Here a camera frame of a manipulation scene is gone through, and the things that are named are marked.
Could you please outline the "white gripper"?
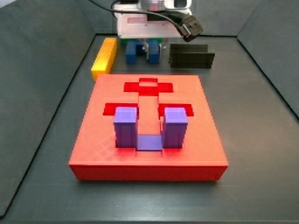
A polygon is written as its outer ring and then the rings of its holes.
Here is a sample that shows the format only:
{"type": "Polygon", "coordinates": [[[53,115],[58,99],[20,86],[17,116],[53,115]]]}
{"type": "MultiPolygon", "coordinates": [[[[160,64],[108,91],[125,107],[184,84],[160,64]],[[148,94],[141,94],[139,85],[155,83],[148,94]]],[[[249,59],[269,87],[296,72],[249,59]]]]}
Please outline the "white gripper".
{"type": "Polygon", "coordinates": [[[173,6],[148,14],[139,6],[116,6],[115,10],[117,36],[121,39],[141,39],[145,53],[151,38],[159,38],[160,49],[165,50],[165,38],[181,36],[180,23],[192,14],[188,7],[173,6]]]}

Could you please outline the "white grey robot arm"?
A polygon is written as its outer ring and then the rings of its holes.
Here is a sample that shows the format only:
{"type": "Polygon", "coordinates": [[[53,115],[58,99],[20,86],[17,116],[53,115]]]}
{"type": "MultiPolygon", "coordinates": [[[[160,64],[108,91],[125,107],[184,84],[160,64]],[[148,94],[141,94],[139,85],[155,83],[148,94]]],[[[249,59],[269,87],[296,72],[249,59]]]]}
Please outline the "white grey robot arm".
{"type": "Polygon", "coordinates": [[[137,39],[137,49],[161,51],[157,39],[183,38],[189,42],[201,32],[191,12],[192,0],[120,0],[116,32],[121,39],[137,39]]]}

